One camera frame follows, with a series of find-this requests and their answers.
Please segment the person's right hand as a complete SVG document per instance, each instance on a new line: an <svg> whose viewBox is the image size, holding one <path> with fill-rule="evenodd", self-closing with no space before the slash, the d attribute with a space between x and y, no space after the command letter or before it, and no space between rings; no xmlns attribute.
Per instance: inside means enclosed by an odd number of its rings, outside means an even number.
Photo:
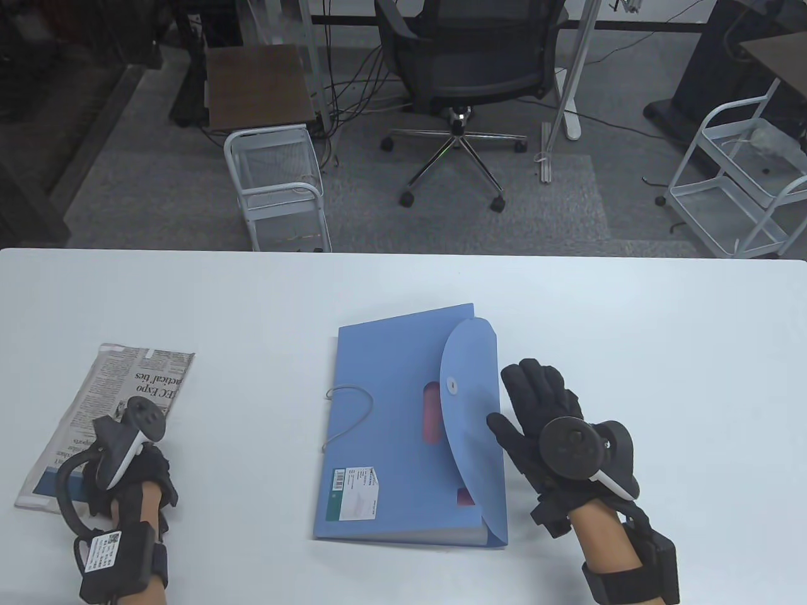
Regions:
<svg viewBox="0 0 807 605"><path fill-rule="evenodd" d="M561 372L525 358L504 367L501 379L519 425L515 427L507 417L494 412L486 418L488 429L537 493L533 521L552 538L559 538L571 530L571 512L596 499L616 498L617 494L587 478L564 478L550 469L542 456L541 433L551 421L561 417L583 419L579 398L567 389Z"/></svg>

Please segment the person's left hand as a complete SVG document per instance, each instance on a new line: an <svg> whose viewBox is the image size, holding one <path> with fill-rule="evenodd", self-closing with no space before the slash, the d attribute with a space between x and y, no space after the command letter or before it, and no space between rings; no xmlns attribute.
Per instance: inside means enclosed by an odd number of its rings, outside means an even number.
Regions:
<svg viewBox="0 0 807 605"><path fill-rule="evenodd" d="M168 525L162 509L175 507L178 493L170 478L170 464L156 446L144 446L115 486L103 488L98 475L99 461L83 470L83 489L90 515L112 519L113 526L149 522L161 542Z"/></svg>

